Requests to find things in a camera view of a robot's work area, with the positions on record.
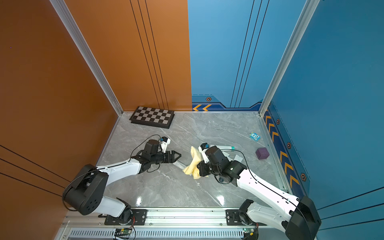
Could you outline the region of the yellow cleaning cloth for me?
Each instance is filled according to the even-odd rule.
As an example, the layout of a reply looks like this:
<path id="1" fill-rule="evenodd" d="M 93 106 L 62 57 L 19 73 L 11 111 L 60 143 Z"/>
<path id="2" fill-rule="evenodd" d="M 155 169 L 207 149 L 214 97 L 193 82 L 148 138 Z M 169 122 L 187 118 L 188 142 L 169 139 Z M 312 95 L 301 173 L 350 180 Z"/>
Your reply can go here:
<path id="1" fill-rule="evenodd" d="M 207 164 L 209 162 L 209 159 L 206 155 L 206 143 L 200 145 L 197 149 L 195 147 L 191 147 L 191 156 L 193 158 L 192 162 L 183 169 L 183 172 L 186 175 L 193 176 L 195 180 L 200 179 L 200 170 L 198 169 L 198 164 L 200 162 L 204 162 Z"/>

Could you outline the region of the white toothpaste tube purple cap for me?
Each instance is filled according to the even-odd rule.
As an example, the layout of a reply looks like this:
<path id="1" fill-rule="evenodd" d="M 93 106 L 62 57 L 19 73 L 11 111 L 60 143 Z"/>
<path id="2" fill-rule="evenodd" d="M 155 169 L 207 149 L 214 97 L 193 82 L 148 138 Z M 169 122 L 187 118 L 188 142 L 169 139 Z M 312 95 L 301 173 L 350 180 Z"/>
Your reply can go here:
<path id="1" fill-rule="evenodd" d="M 234 161 L 238 161 L 238 162 L 242 162 L 243 161 L 243 158 L 242 157 L 240 157 L 240 156 L 238 156 L 238 155 L 235 155 L 235 157 L 234 157 Z"/>

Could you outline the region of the white tube black cap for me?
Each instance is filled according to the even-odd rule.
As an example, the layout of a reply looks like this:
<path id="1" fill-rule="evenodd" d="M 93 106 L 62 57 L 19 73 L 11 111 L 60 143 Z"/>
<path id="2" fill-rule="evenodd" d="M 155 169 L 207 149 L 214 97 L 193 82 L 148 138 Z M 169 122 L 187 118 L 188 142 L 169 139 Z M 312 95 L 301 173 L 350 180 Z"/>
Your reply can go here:
<path id="1" fill-rule="evenodd" d="M 176 161 L 173 163 L 176 167 L 180 168 L 181 170 L 184 170 L 187 166 L 179 161 Z"/>

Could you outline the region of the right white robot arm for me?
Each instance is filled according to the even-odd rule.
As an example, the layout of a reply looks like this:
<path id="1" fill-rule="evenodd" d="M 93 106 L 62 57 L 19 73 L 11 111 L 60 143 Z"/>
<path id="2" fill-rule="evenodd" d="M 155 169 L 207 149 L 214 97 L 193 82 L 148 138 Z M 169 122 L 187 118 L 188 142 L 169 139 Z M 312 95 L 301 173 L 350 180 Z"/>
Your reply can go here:
<path id="1" fill-rule="evenodd" d="M 264 211 L 256 203 L 244 202 L 242 218 L 255 223 L 263 223 L 286 234 L 290 240 L 314 240 L 322 224 L 314 202 L 307 196 L 301 198 L 286 193 L 255 175 L 238 161 L 230 161 L 223 166 L 211 162 L 197 165 L 201 177 L 214 175 L 223 178 L 253 194 L 274 211 Z"/>

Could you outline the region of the white tube green cap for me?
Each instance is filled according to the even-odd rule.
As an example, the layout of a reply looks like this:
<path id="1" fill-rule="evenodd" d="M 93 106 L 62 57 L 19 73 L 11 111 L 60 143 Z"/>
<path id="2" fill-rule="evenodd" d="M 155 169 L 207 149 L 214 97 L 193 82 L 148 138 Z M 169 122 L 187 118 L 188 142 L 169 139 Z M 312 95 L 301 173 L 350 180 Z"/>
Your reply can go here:
<path id="1" fill-rule="evenodd" d="M 235 150 L 235 147 L 233 146 L 220 146 L 220 145 L 214 145 L 214 147 L 217 147 L 220 150 Z"/>

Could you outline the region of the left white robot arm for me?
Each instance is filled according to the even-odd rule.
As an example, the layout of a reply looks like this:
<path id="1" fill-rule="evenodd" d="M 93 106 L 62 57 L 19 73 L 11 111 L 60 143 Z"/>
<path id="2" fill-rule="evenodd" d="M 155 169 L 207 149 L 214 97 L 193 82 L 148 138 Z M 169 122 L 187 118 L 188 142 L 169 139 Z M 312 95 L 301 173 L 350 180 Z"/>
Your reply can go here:
<path id="1" fill-rule="evenodd" d="M 181 156 L 176 151 L 160 151 L 153 155 L 145 155 L 140 151 L 129 160 L 114 165 L 85 165 L 65 188 L 62 201 L 83 216 L 98 213 L 117 224 L 128 224 L 133 218 L 131 206 L 121 199 L 104 196 L 106 186 L 126 177 L 142 174 L 152 165 L 173 164 Z"/>

